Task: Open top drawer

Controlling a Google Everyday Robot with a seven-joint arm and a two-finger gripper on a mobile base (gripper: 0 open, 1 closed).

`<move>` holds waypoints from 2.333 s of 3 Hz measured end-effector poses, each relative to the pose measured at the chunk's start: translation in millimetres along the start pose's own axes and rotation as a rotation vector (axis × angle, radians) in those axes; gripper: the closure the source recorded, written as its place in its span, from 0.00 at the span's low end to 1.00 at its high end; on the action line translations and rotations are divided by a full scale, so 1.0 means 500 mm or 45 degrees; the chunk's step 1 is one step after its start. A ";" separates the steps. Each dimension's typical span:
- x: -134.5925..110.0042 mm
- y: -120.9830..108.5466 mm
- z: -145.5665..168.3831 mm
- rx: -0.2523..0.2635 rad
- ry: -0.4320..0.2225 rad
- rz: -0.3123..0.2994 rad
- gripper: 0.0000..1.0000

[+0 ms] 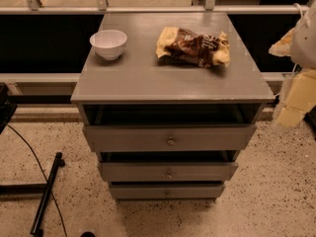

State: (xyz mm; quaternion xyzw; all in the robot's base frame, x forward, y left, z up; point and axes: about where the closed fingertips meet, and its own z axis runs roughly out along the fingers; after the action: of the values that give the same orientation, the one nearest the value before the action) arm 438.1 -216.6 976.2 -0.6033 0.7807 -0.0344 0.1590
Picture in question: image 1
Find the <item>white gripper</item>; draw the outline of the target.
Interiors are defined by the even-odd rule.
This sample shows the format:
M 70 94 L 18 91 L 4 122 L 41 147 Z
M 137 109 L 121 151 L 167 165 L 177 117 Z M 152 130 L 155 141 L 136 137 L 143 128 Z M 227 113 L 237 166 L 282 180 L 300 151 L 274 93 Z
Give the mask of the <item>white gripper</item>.
M 270 47 L 269 54 L 278 57 L 290 56 L 292 36 L 293 29 Z M 298 126 L 305 113 L 309 113 L 316 106 L 315 69 L 303 69 L 294 77 L 285 104 L 286 106 L 277 106 L 275 109 L 276 125 L 286 128 Z

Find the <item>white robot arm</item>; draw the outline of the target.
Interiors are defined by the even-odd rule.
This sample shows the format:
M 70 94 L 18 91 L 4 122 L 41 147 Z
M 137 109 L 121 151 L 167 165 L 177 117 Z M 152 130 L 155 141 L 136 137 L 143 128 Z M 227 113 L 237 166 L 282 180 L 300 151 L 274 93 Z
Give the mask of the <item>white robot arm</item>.
M 275 127 L 298 126 L 305 115 L 316 107 L 316 6 L 312 5 L 295 27 L 274 43 L 269 54 L 284 57 L 301 68 L 282 83 L 279 103 L 274 113 Z

